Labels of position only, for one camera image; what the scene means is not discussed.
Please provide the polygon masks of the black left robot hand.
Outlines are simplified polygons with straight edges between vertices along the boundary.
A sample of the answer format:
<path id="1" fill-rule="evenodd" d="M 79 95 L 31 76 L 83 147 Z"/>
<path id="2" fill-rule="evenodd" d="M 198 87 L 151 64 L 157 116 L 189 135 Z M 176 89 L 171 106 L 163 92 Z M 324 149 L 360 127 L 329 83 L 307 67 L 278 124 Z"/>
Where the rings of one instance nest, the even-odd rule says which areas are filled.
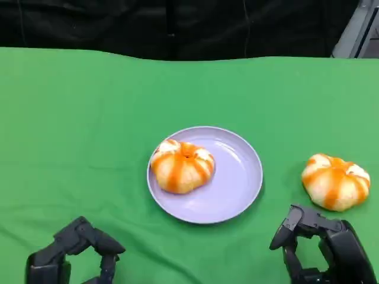
<path id="1" fill-rule="evenodd" d="M 101 256 L 100 274 L 86 283 L 113 283 L 116 263 L 125 248 L 112 236 L 95 228 L 83 216 L 54 236 L 47 247 L 31 254 L 25 267 L 25 283 L 70 282 L 71 265 L 66 256 L 76 256 L 92 247 Z"/>

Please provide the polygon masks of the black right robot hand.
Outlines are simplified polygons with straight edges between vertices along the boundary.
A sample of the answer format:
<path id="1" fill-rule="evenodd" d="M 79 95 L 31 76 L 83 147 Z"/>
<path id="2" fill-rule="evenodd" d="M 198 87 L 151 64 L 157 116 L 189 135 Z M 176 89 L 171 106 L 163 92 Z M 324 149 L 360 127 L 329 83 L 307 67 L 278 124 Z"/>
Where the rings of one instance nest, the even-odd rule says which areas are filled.
<path id="1" fill-rule="evenodd" d="M 296 255 L 298 237 L 320 237 L 319 249 L 328 269 L 304 268 Z M 269 246 L 282 249 L 291 283 L 377 283 L 372 264 L 353 226 L 328 219 L 313 208 L 291 205 Z"/>

